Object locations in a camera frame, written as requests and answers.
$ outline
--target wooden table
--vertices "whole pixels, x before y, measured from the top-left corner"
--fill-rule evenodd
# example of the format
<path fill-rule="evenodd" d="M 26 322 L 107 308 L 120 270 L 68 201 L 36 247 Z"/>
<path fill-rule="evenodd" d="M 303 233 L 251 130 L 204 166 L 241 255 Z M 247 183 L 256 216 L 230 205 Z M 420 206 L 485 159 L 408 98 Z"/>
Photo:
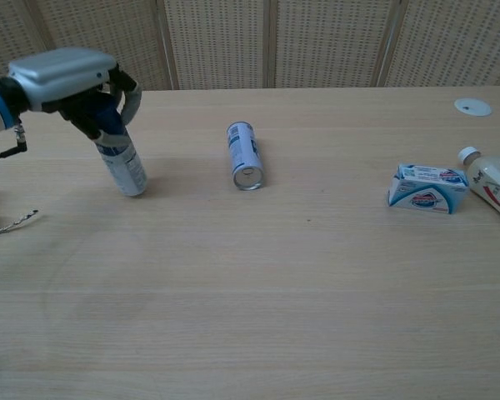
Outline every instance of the wooden table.
<path fill-rule="evenodd" d="M 231 182 L 235 120 L 260 190 Z M 140 198 L 59 116 L 25 127 L 0 220 L 41 215 L 0 237 L 0 399 L 500 399 L 500 216 L 385 203 L 400 162 L 500 154 L 500 87 L 147 92 Z"/>

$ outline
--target silver can bottom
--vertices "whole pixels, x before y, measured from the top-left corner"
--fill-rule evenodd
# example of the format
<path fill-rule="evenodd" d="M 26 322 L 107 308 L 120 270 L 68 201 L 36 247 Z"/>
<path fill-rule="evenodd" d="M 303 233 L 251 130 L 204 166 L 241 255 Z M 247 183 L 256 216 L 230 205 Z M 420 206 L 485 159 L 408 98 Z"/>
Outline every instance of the silver can bottom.
<path fill-rule="evenodd" d="M 241 167 L 233 174 L 233 183 L 241 190 L 254 190 L 263 183 L 263 171 L 257 167 Z"/>

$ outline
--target plastic bottle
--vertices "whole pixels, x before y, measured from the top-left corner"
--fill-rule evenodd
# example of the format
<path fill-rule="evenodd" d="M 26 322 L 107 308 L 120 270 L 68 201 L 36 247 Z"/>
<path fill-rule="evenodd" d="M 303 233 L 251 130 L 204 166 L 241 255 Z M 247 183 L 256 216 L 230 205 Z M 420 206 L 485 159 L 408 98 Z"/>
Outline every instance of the plastic bottle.
<path fill-rule="evenodd" d="M 474 147 L 465 147 L 458 157 L 467 167 L 470 188 L 500 212 L 500 157 L 482 156 Z"/>

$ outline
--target cable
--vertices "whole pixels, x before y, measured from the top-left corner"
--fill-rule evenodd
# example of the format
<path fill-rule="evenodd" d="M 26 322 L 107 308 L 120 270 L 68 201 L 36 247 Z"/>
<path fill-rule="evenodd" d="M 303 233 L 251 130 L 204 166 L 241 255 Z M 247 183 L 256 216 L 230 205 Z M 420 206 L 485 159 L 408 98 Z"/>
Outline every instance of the cable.
<path fill-rule="evenodd" d="M 28 145 L 26 144 L 26 137 L 24 136 L 24 127 L 21 123 L 15 125 L 13 128 L 15 135 L 17 137 L 17 146 L 11 147 L 5 152 L 0 153 L 0 158 L 11 157 L 15 154 L 24 153 L 28 150 Z"/>

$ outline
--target round white disc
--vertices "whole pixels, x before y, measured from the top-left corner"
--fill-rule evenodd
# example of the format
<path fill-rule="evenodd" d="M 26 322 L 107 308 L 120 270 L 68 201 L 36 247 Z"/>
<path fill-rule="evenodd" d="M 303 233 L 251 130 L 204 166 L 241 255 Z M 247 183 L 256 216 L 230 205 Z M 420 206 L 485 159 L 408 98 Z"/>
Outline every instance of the round white disc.
<path fill-rule="evenodd" d="M 459 98 L 453 105 L 462 113 L 475 117 L 485 117 L 492 112 L 491 106 L 477 98 Z"/>

